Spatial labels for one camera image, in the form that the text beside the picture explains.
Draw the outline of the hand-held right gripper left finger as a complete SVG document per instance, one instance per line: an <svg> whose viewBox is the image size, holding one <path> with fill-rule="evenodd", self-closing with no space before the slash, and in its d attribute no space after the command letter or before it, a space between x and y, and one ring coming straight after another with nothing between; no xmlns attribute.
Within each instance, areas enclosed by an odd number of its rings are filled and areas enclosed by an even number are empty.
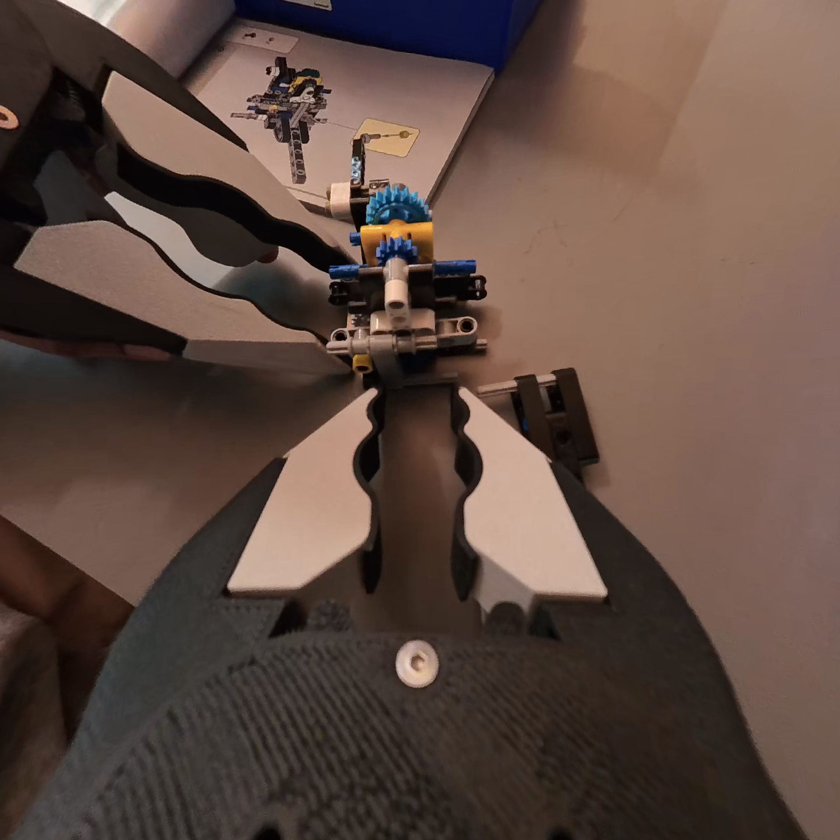
<svg viewBox="0 0 840 840"><path fill-rule="evenodd" d="M380 468L385 394L372 387L287 452L227 582L233 596L375 592L382 528L371 488Z"/></svg>

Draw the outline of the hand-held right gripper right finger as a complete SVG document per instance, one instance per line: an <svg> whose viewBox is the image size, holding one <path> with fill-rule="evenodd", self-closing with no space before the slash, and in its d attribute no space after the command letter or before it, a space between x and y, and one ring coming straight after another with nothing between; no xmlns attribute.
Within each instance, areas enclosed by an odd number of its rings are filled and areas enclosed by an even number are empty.
<svg viewBox="0 0 840 840"><path fill-rule="evenodd" d="M603 603L607 588L540 449L464 386L451 392L455 508L451 574L461 602Z"/></svg>

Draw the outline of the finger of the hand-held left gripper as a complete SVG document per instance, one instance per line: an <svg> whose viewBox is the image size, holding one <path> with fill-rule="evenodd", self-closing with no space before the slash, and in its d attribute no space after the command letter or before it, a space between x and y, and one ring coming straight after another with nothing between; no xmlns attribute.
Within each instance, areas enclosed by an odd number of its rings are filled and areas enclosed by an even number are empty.
<svg viewBox="0 0 840 840"><path fill-rule="evenodd" d="M123 329L164 335L108 341L163 349L207 364L310 375L350 374L315 333L270 318L255 303L183 275L150 240L105 221L42 227L14 267L83 301L134 320Z"/></svg>
<svg viewBox="0 0 840 840"><path fill-rule="evenodd" d="M177 222L196 249L246 266L273 248L318 270L353 264L347 247L247 149L112 72L101 98L114 190Z"/></svg>

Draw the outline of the black lego beam assembly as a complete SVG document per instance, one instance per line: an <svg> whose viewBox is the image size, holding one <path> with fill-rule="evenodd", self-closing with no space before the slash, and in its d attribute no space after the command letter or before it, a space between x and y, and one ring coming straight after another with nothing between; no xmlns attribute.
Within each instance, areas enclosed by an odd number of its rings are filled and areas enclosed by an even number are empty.
<svg viewBox="0 0 840 840"><path fill-rule="evenodd" d="M477 395L483 400L509 397L520 434L580 483L585 482L585 469L600 463L575 369L525 374L510 381L481 385Z"/></svg>

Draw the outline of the lego gear model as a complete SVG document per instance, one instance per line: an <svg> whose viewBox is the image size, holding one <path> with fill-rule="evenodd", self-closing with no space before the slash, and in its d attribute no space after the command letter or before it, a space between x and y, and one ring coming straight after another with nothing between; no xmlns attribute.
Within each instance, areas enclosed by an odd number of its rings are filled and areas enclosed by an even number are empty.
<svg viewBox="0 0 840 840"><path fill-rule="evenodd" d="M458 374L438 371L437 361L487 350L466 310L486 299L487 280L473 259L435 258L432 211L418 192L366 179L368 144L381 138L354 139L349 181L327 192L329 214L352 223L350 244L362 261L329 268L329 302L346 322L325 348L390 389L454 385Z"/></svg>

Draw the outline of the lego instruction booklet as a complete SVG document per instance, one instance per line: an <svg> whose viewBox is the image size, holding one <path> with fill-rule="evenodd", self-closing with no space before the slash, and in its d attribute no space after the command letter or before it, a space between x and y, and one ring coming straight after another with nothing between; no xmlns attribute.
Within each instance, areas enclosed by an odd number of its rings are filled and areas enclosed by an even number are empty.
<svg viewBox="0 0 840 840"><path fill-rule="evenodd" d="M491 69L325 38L240 17L230 1L82 2L155 60L309 208L350 179L431 201L487 94Z"/></svg>

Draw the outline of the blue cardboard box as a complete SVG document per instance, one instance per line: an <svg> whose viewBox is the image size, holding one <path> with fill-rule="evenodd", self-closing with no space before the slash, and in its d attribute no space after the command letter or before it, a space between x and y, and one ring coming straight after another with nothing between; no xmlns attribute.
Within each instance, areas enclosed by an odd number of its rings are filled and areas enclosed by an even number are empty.
<svg viewBox="0 0 840 840"><path fill-rule="evenodd" d="M407 53L507 64L541 1L235 1L235 12L313 35Z"/></svg>

